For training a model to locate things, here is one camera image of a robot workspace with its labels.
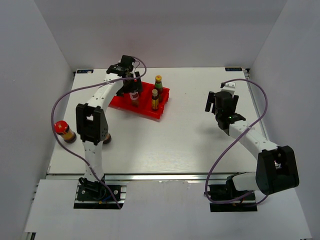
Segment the pink-cap spice jar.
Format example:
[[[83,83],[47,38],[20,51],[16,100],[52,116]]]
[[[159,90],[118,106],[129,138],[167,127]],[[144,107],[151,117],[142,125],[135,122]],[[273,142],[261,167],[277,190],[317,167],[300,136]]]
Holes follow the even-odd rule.
[[[130,92],[129,97],[131,100],[131,104],[135,107],[138,107],[139,106],[139,92],[138,91]]]

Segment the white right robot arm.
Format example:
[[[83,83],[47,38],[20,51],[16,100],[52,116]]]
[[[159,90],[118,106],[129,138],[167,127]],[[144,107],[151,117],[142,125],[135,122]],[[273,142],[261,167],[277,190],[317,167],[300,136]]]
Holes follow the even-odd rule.
[[[254,172],[235,174],[227,179],[226,195],[236,200],[249,191],[271,195],[297,187],[300,179],[294,150],[269,141],[250,127],[246,118],[236,113],[238,99],[227,91],[211,91],[205,106],[206,112],[215,115],[218,127],[257,160]]]

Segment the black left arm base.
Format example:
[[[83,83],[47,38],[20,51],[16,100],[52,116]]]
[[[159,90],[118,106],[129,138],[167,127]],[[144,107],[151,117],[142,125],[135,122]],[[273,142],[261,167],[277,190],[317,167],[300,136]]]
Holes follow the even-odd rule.
[[[120,210],[126,199],[127,182],[107,181],[106,183],[120,207],[114,201],[110,191],[104,186],[100,187],[98,191],[94,191],[78,182],[73,208],[82,210]]]

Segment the green-label red sauce bottle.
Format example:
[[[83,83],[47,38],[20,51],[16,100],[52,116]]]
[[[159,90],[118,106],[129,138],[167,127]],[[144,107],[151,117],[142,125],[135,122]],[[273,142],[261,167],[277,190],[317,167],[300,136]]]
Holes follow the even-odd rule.
[[[163,101],[163,84],[162,84],[162,76],[161,75],[155,76],[154,88],[158,92],[158,100],[161,103]]]

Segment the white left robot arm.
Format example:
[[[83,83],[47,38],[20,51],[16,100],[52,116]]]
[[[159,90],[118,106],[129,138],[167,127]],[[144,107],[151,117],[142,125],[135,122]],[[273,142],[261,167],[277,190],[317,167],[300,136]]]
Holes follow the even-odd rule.
[[[141,79],[134,73],[134,63],[138,59],[123,55],[120,61],[110,65],[103,85],[86,103],[76,106],[76,130],[84,147],[86,161],[84,177],[79,179],[85,192],[96,200],[103,199],[107,192],[102,167],[102,146],[110,140],[106,110],[114,96],[133,93],[141,88]]]

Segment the yellow-label dark sauce bottle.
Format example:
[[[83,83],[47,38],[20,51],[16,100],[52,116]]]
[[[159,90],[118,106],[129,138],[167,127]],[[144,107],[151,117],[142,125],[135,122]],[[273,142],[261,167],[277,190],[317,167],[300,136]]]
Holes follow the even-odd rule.
[[[151,108],[156,111],[159,108],[159,93],[157,89],[153,89],[151,93]]]

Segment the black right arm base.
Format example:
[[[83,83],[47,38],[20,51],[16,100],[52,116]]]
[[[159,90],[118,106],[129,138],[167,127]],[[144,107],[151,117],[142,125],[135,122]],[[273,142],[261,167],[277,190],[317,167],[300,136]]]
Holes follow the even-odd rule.
[[[232,179],[235,175],[228,176],[224,184],[209,184],[207,193],[209,198],[215,202],[230,201],[247,194],[248,190],[236,190]],[[254,193],[239,198],[236,201],[224,204],[209,203],[211,213],[236,213],[236,212],[257,212],[255,205],[256,196]]]

